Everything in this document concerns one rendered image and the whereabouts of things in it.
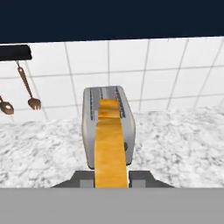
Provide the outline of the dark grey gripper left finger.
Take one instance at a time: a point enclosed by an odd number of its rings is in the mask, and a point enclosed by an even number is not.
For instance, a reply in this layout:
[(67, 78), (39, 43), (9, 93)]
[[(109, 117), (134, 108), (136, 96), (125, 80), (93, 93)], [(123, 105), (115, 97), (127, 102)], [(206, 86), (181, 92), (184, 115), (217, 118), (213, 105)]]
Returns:
[(55, 187), (94, 188), (95, 187), (95, 172), (94, 171), (76, 171), (69, 180), (63, 181), (55, 185)]

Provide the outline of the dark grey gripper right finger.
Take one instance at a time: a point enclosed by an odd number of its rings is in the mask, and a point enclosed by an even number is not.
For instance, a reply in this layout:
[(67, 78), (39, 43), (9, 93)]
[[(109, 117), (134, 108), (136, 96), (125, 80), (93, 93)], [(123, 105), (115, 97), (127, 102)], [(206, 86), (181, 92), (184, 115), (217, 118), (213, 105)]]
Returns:
[(150, 171), (129, 171), (129, 188), (159, 188), (170, 185), (157, 180)]

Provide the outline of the orange bread slice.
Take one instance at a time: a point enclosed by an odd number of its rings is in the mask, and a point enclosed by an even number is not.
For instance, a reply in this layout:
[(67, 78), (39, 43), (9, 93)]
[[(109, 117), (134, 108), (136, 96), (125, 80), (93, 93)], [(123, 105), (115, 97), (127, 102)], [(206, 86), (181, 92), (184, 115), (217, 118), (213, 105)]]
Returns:
[(127, 188), (126, 155), (118, 100), (100, 100), (94, 139), (96, 188)]

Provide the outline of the silver toaster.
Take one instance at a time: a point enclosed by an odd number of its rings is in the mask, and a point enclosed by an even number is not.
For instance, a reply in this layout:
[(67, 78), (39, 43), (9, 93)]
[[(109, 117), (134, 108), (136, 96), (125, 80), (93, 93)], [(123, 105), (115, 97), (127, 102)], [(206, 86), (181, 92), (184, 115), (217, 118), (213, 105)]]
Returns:
[(136, 124), (130, 105), (121, 86), (87, 87), (83, 91), (82, 104), (82, 139), (87, 157), (87, 166), (95, 168), (95, 129), (98, 122), (100, 99), (118, 100), (122, 123), (126, 165), (132, 163), (136, 139)]

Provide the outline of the brown hanging fork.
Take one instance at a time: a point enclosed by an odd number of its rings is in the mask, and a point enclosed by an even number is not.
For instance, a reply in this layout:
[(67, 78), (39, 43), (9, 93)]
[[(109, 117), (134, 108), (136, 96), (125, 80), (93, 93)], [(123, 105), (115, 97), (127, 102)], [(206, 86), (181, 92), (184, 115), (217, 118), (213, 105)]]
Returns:
[(29, 82), (26, 78), (26, 75), (25, 75), (25, 70), (19, 65), (19, 62), (16, 61), (17, 63), (17, 71), (24, 83), (24, 86), (30, 96), (30, 99), (28, 100), (28, 105), (33, 109), (33, 110), (40, 110), (41, 109), (41, 100), (40, 99), (37, 99), (37, 98), (34, 98), (33, 95), (32, 95), (32, 91), (30, 89), (30, 85), (29, 85)]

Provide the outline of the brown hanging spoon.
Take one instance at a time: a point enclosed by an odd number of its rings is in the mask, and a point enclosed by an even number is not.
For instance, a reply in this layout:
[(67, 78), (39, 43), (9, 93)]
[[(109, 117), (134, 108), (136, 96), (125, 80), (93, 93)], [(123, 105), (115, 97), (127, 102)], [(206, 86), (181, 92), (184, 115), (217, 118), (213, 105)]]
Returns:
[(13, 106), (9, 102), (4, 101), (1, 96), (0, 96), (0, 109), (6, 115), (13, 115), (14, 114)]

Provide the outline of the black utensil rail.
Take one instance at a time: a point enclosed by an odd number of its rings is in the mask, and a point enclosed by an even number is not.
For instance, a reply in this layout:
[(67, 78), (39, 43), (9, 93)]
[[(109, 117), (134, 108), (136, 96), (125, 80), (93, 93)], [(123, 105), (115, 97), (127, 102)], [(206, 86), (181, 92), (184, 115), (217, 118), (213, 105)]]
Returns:
[(32, 51), (28, 45), (0, 45), (0, 61), (31, 59)]

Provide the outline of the dark navy wall cupboard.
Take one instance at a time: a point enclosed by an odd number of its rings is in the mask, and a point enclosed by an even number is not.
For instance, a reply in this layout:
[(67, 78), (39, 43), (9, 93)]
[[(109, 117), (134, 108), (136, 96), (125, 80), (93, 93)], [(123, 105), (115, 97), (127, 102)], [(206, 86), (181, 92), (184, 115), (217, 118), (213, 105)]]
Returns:
[(224, 0), (0, 0), (0, 43), (224, 36)]

